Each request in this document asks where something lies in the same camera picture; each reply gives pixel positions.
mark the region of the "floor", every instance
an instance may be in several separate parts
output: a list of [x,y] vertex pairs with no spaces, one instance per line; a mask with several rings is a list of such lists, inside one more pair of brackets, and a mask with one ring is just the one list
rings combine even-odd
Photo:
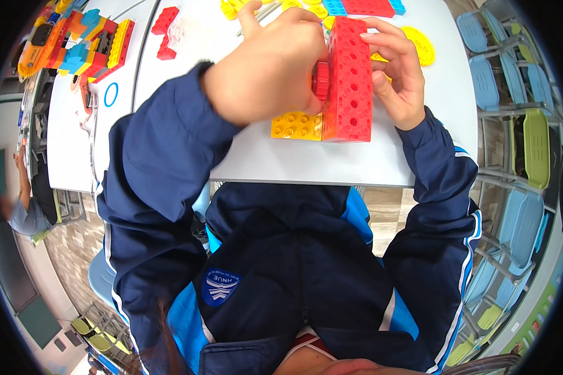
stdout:
[[[474,9],[470,0],[445,0],[445,2],[455,17]],[[480,165],[484,165],[482,139],[483,134],[480,127],[478,150]],[[501,126],[488,123],[486,126],[488,165],[502,164],[502,139]],[[484,188],[482,213],[485,220],[494,217],[499,191],[494,187]],[[479,201],[479,184],[476,183],[473,186],[470,196],[474,201]],[[413,189],[368,187],[364,194],[364,201],[368,206],[371,218],[370,225],[374,238],[373,252],[377,256],[382,256],[395,234],[405,227],[407,214],[417,204],[413,200]],[[91,302],[95,302],[105,311],[112,311],[93,293],[88,283],[88,265],[96,253],[102,249],[104,224],[98,217],[89,194],[84,194],[83,203],[88,220],[57,227],[46,237],[45,245],[54,269],[77,311],[81,313]]]

